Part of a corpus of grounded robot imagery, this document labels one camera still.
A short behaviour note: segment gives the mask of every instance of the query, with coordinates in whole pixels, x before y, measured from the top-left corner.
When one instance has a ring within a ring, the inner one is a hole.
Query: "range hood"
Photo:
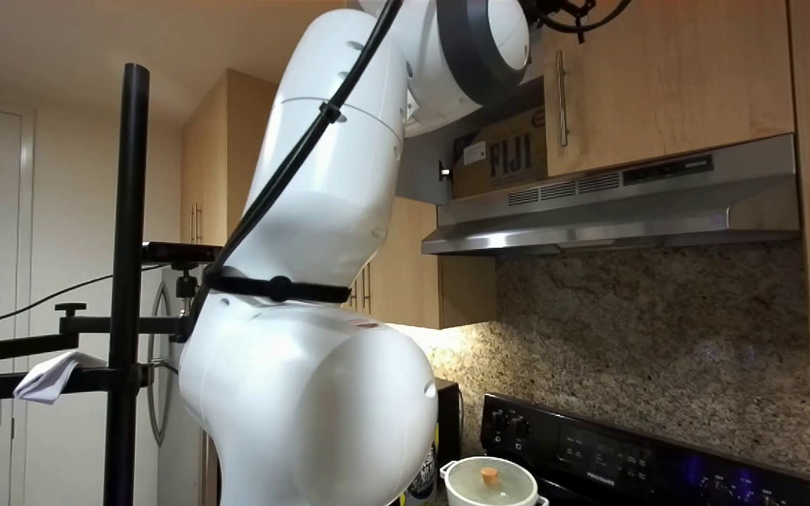
[[[424,254],[721,244],[798,236],[794,135],[438,206]]]

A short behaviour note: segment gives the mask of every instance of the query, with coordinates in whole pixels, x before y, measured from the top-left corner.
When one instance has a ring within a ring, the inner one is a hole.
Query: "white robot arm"
[[[400,17],[299,178],[227,254],[245,282],[349,286],[385,240],[401,135],[514,87],[517,0],[400,0]],[[247,206],[311,128],[380,2],[317,17],[282,78]],[[430,449],[435,388],[410,337],[338,305],[210,289],[181,392],[216,445],[223,506],[382,506]]]

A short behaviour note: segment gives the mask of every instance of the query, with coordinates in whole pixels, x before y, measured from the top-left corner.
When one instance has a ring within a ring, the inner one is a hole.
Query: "pot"
[[[449,506],[549,506],[538,478],[507,458],[472,455],[438,469]]]

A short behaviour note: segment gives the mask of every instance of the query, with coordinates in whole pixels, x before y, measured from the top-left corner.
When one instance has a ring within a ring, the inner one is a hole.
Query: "black stove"
[[[810,506],[802,475],[500,397],[484,400],[480,442],[524,463],[552,506]]]

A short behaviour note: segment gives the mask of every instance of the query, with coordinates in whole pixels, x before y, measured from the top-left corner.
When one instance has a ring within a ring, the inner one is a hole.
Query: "door frame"
[[[0,104],[2,115],[19,118],[19,164],[16,164],[16,279],[15,305],[32,305],[32,268],[33,268],[33,167],[37,167],[37,115],[27,108]],[[19,337],[32,334],[32,313],[15,317],[15,331]],[[12,359],[12,371],[26,371],[32,359]],[[2,419],[2,433],[12,433],[12,462],[9,462],[9,506],[26,506],[26,462],[27,462],[27,404],[12,402],[12,419]]]

